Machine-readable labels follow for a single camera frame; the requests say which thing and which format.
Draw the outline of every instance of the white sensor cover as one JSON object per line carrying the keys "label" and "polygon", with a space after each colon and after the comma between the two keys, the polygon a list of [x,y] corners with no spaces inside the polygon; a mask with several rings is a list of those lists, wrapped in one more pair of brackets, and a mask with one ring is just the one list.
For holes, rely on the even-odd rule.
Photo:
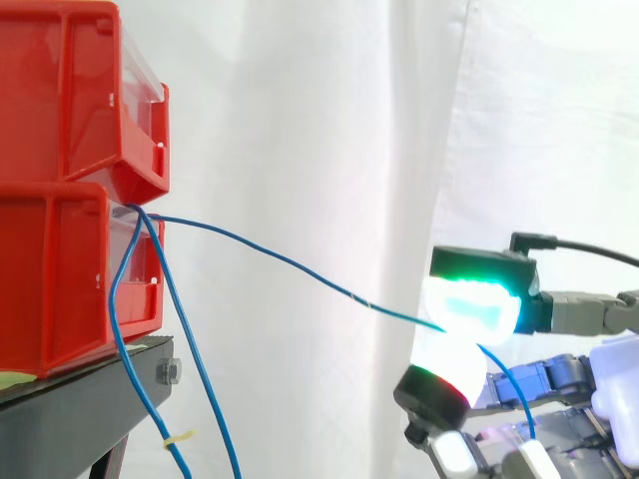
{"label": "white sensor cover", "polygon": [[452,384],[470,407],[479,399],[488,372],[486,358],[476,344],[438,331],[422,333],[410,362]]}
{"label": "white sensor cover", "polygon": [[595,414],[610,421],[619,459],[639,468],[639,335],[604,341],[590,352]]}
{"label": "white sensor cover", "polygon": [[539,441],[524,442],[518,449],[535,479],[561,479],[559,471]]}
{"label": "white sensor cover", "polygon": [[444,432],[432,441],[430,447],[446,477],[471,479],[477,474],[477,463],[459,432]]}

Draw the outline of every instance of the blue cable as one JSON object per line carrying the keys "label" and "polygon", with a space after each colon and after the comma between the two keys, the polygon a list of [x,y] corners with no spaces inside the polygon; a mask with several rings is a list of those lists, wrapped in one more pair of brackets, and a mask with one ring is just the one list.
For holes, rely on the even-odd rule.
{"label": "blue cable", "polygon": [[[142,211],[141,208],[139,207],[131,207],[136,209],[141,215],[142,218],[146,218],[145,219],[145,223],[147,223],[148,217],[147,215]],[[429,327],[431,329],[435,329],[437,331],[440,332],[445,332],[442,328],[440,328],[439,326],[432,324],[430,322],[424,321],[422,319],[419,319],[417,317],[414,316],[409,316],[406,314],[402,314],[400,312],[396,312],[396,311],[392,311],[390,309],[386,309],[385,307],[379,306],[377,304],[374,304],[370,301],[367,301],[366,299],[364,299],[361,296],[358,296],[357,294],[353,293],[352,291],[349,291],[348,289],[345,289],[344,287],[341,287],[340,285],[326,279],[325,277],[323,277],[322,275],[316,273],[315,271],[313,271],[312,269],[304,266],[303,264],[290,259],[289,257],[286,257],[282,254],[279,254],[278,252],[272,251],[268,248],[265,248],[263,246],[260,246],[259,244],[256,244],[248,239],[242,238],[234,233],[228,232],[226,230],[223,230],[221,228],[218,227],[214,227],[212,225],[206,225],[204,223],[198,223],[198,222],[193,222],[191,220],[184,220],[181,218],[175,218],[175,217],[165,217],[163,215],[151,215],[151,218],[154,218],[155,220],[159,220],[162,222],[169,222],[169,223],[177,223],[180,225],[186,225],[188,227],[195,227],[195,228],[200,228],[203,230],[208,230],[210,232],[214,232],[217,233],[219,235],[223,235],[227,238],[230,238],[232,240],[235,241],[239,241],[242,244],[245,244],[248,247],[251,247],[252,249],[255,249],[259,252],[263,252],[264,254],[267,254],[271,257],[274,257],[275,259],[279,259],[280,261],[283,261],[287,264],[290,264],[293,267],[296,267],[297,269],[305,272],[306,274],[310,275],[311,277],[313,277],[314,279],[318,280],[319,282],[325,284],[326,286],[334,289],[337,292],[340,292],[341,294],[344,294],[348,297],[350,297],[351,299],[355,300],[356,302],[358,302],[359,304],[363,304],[364,306],[369,307],[370,309],[374,309],[375,311],[379,311],[382,312],[384,314],[387,314],[389,316],[393,316],[393,317],[397,317],[399,319],[403,319],[405,321],[409,321],[412,322],[414,324],[418,324],[421,326],[425,326],[425,327]],[[488,349],[486,349],[484,346],[477,344],[479,346],[479,348],[481,349],[481,351],[488,356],[504,373],[504,375],[508,378],[508,380],[510,381],[510,383],[512,384],[512,386],[515,389],[515,392],[517,393],[517,396],[519,397],[519,401],[521,402],[521,407],[523,408],[525,414],[526,414],[526,418],[528,420],[528,428],[530,430],[530,439],[534,439],[535,438],[535,428],[534,428],[534,421],[532,419],[532,414],[530,412],[530,407],[528,405],[528,401],[526,400],[526,396],[524,395],[523,391],[521,390],[521,387],[519,387],[519,384],[517,383],[517,380],[514,378],[514,376],[511,374],[511,372],[508,370],[508,368],[506,367],[506,365],[501,362],[497,356],[495,356],[492,352],[490,352]]]}
{"label": "blue cable", "polygon": [[[133,254],[133,250],[138,243],[138,239],[140,238],[140,229],[142,226],[142,221],[138,218],[138,222],[136,223],[136,228],[133,231],[133,237],[131,238],[131,242],[127,246],[127,250],[124,253],[124,257],[122,258],[122,262],[120,263],[120,267],[118,267],[118,272],[113,279],[113,283],[111,284],[111,290],[109,292],[109,316],[111,319],[111,327],[113,328],[113,336],[116,340],[116,345],[118,346],[118,351],[120,351],[120,358],[122,359],[122,363],[124,364],[124,368],[129,375],[129,379],[131,380],[131,384],[133,388],[138,393],[142,404],[147,409],[149,415],[153,418],[153,421],[158,426],[158,430],[162,435],[164,440],[167,440],[171,437],[169,430],[167,429],[162,416],[153,405],[153,402],[149,398],[147,391],[145,391],[144,386],[140,382],[138,375],[136,374],[136,370],[133,367],[133,363],[131,362],[131,358],[129,357],[129,352],[127,351],[127,346],[124,343],[124,339],[122,338],[122,331],[120,330],[120,324],[118,323],[118,313],[116,310],[116,297],[118,294],[118,287],[120,286],[120,282],[122,281],[122,276],[127,266],[129,265],[129,261],[131,260],[131,255]],[[175,444],[171,444],[169,446],[169,451],[173,455],[178,467],[182,471],[185,479],[192,479],[191,471],[189,470],[189,466],[185,462],[182,454],[178,450],[178,447]]]}
{"label": "blue cable", "polygon": [[535,439],[536,438],[535,421],[532,419],[532,413],[530,412],[530,406],[528,405],[528,401],[526,400],[526,396],[524,395],[523,391],[521,390],[521,387],[519,386],[519,383],[515,379],[515,376],[513,376],[512,373],[506,367],[506,365],[503,362],[501,362],[497,356],[495,356],[492,352],[490,352],[488,349],[486,349],[485,346],[482,346],[481,344],[477,344],[477,346],[479,346],[479,349],[481,349],[481,351],[486,356],[488,356],[492,360],[492,362],[494,362],[497,366],[499,366],[499,369],[501,369],[503,371],[504,375],[510,381],[510,384],[512,384],[512,387],[514,387],[515,392],[517,393],[517,396],[519,397],[519,401],[521,402],[521,407],[523,408],[523,412],[526,414],[526,420],[528,421],[528,431],[529,431],[529,434],[530,434],[530,439]]}
{"label": "blue cable", "polygon": [[222,409],[220,408],[218,399],[216,398],[215,392],[213,391],[213,385],[211,384],[209,374],[207,373],[207,368],[205,367],[202,356],[200,355],[200,350],[198,349],[198,345],[196,344],[196,339],[193,335],[193,332],[191,331],[191,326],[189,325],[187,314],[182,307],[182,302],[180,301],[180,296],[178,295],[175,282],[173,281],[173,276],[171,275],[171,270],[169,269],[169,264],[167,263],[167,258],[162,249],[162,244],[160,243],[158,234],[153,228],[151,219],[142,208],[136,205],[129,205],[128,208],[131,208],[138,212],[139,217],[142,219],[147,227],[147,230],[149,231],[149,235],[151,236],[151,240],[153,241],[153,245],[158,254],[158,258],[160,259],[160,263],[162,264],[162,271],[164,272],[164,277],[167,280],[167,286],[169,288],[169,293],[171,294],[171,299],[173,300],[173,305],[175,306],[178,317],[180,318],[180,323],[182,324],[185,336],[187,337],[187,341],[189,342],[189,347],[191,348],[191,353],[193,354],[193,358],[196,362],[196,367],[198,368],[198,372],[200,373],[200,378],[202,379],[204,388],[207,391],[207,396],[209,397],[209,402],[211,403],[213,412],[216,415],[218,426],[220,427],[220,432],[222,433],[222,438],[224,439],[224,444],[227,448],[227,453],[229,454],[229,460],[231,461],[231,467],[233,468],[234,477],[235,479],[242,479],[240,463],[238,461],[238,456],[231,439],[231,433],[229,432],[229,428],[227,427],[224,415],[222,414]]}

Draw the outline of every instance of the red plastic bin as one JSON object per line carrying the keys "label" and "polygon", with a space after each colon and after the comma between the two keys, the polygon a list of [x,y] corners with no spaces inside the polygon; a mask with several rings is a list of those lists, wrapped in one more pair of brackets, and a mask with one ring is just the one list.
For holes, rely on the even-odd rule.
{"label": "red plastic bin", "polygon": [[[0,371],[46,377],[115,350],[108,294],[136,220],[96,184],[0,184]],[[143,228],[118,293],[125,340],[161,327],[162,295]]]}
{"label": "red plastic bin", "polygon": [[95,1],[0,0],[0,181],[95,182],[121,204],[169,190],[169,91]]}

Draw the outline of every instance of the glowing sensor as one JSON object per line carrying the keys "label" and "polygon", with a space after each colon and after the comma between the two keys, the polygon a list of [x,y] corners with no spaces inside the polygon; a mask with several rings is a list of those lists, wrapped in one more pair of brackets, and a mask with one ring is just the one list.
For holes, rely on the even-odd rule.
{"label": "glowing sensor", "polygon": [[447,332],[479,344],[506,341],[517,325],[521,299],[500,283],[430,277],[425,289],[430,319]]}

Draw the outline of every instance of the robotic arm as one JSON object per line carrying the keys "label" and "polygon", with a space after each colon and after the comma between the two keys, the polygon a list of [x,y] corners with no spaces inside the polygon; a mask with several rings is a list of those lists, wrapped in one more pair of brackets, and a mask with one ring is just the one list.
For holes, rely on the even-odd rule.
{"label": "robotic arm", "polygon": [[[436,247],[430,273],[505,285],[521,299],[511,332],[594,336],[639,329],[639,291],[617,297],[539,291],[536,262],[527,255],[531,249],[557,247],[639,265],[634,258],[595,246],[514,234],[505,253]],[[484,322],[488,317],[469,306],[464,310],[480,319],[483,315]],[[526,422],[489,428],[475,437],[460,431],[468,417],[521,405],[503,373],[486,375],[472,407],[446,380],[415,365],[395,388],[395,401],[409,418],[406,439],[428,454],[442,479],[639,478],[639,335],[604,341],[589,357],[562,354],[515,366],[510,373],[531,406],[551,401],[571,406],[535,417],[535,440],[530,440]]]}

